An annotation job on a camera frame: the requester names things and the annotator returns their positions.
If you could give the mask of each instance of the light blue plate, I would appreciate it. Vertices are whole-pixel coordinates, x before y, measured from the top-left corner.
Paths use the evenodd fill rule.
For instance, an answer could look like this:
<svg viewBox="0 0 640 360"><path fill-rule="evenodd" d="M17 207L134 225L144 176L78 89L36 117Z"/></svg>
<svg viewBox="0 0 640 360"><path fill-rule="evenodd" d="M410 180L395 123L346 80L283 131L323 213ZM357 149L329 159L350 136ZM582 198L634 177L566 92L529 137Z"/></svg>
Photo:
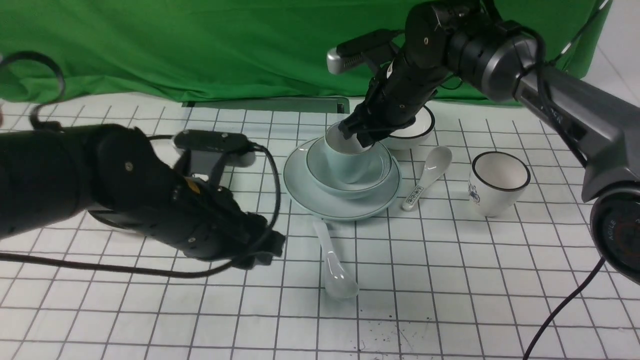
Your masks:
<svg viewBox="0 0 640 360"><path fill-rule="evenodd" d="M307 170L306 157L317 139L298 146L287 158L282 170L282 185L291 200L324 220L355 221L372 217L387 209L400 191L400 166L393 158L386 180L370 195L360 199L342 199L318 188Z"/></svg>

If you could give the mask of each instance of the white bowl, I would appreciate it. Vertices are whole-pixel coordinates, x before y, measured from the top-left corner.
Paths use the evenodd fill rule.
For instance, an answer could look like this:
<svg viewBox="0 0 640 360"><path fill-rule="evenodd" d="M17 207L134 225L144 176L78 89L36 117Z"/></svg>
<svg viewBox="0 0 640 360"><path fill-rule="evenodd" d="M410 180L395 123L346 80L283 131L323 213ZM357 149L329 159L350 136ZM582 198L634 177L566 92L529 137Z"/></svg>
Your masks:
<svg viewBox="0 0 640 360"><path fill-rule="evenodd" d="M436 124L433 112L424 106L415 115L415 123L410 127L396 130L381 143L391 150L408 150L425 142Z"/></svg>

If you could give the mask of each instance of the tabletop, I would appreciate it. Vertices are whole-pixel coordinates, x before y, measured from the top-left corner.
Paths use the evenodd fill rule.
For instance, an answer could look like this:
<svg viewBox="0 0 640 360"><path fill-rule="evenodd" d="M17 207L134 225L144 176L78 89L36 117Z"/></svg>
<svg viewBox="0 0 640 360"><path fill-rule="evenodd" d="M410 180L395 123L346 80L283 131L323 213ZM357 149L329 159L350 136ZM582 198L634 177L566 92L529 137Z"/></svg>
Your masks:
<svg viewBox="0 0 640 360"><path fill-rule="evenodd" d="M430 102L435 132L394 151L406 196L434 146L453 164L416 211L330 222L337 254L356 277L355 299L323 289L310 215L282 195L281 259L248 272L182 280L0 263L0 359L517 359L550 311L595 266L584 170L548 127L520 108ZM28 104L3 105L0 132L30 129ZM345 115L183 108L140 95L102 95L44 109L65 126L116 123L146 134L184 128L242 132L282 169L305 140ZM154 144L174 160L169 144ZM468 207L470 160L490 150L527 164L532 181L505 214ZM273 177L263 156L228 168L223 185L245 211L269 218ZM111 231L87 213L0 241L0 250L91 263L199 271L150 238ZM544 332L532 359L637 359L640 286L605 266Z"/></svg>

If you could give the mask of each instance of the robotic arm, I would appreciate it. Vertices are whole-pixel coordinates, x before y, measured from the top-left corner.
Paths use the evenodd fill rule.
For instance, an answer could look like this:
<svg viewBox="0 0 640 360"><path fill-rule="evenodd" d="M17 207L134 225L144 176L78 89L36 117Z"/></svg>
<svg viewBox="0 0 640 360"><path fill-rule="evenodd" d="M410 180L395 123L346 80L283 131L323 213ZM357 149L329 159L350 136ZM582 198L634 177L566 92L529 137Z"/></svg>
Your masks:
<svg viewBox="0 0 640 360"><path fill-rule="evenodd" d="M418 4L402 47L391 42L400 33L374 31L328 52L334 74L363 63L375 73L364 102L340 125L344 137L367 146L410 126L450 72L490 100L516 100L585 157L582 200L598 199L593 240L640 284L640 108L544 65L536 56L544 49L539 35L484 11L478 0Z"/></svg>
<svg viewBox="0 0 640 360"><path fill-rule="evenodd" d="M225 165L246 167L254 151L264 151L244 135L184 130L173 138L182 155L171 168L139 129L40 124L49 128L0 134L0 239L87 209L105 224L151 236L189 258L240 256L233 266L251 269L282 255L285 237L271 229L277 214L268 225L243 212L220 186Z"/></svg>
<svg viewBox="0 0 640 360"><path fill-rule="evenodd" d="M401 33L398 47L392 40ZM535 32L483 10L478 0L418 4L404 31L374 31L329 51L334 74L363 63L375 73L340 130L366 146L410 126L450 72L493 101L519 101L586 158L582 200L598 198L593 240L614 268L640 283L640 109L544 66L543 46ZM243 135L183 131L174 138L182 156L170 168L137 129L31 122L39 124L34 131L0 135L0 239L88 209L204 261L233 258L233 266L249 269L282 255L275 219L267 225L241 211L219 185L225 165L247 166L254 151L267 151Z"/></svg>

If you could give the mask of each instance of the green backdrop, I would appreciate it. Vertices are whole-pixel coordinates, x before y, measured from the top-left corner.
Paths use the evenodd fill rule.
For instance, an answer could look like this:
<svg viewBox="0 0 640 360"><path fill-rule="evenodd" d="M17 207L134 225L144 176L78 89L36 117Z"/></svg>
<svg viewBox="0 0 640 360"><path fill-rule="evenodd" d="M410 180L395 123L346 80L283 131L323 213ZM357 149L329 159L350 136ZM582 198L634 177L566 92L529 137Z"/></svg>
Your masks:
<svg viewBox="0 0 640 360"><path fill-rule="evenodd" d="M362 95L366 68L333 76L326 51L378 28L404 27L418 0L2 0L0 53L48 54L67 78L67 99L143 92L175 101L291 95ZM597 0L497 0L506 19L537 29L558 53ZM604 16L561 66L583 76ZM0 74L0 97L48 101L56 84L41 65ZM474 89L441 99L482 102Z"/></svg>

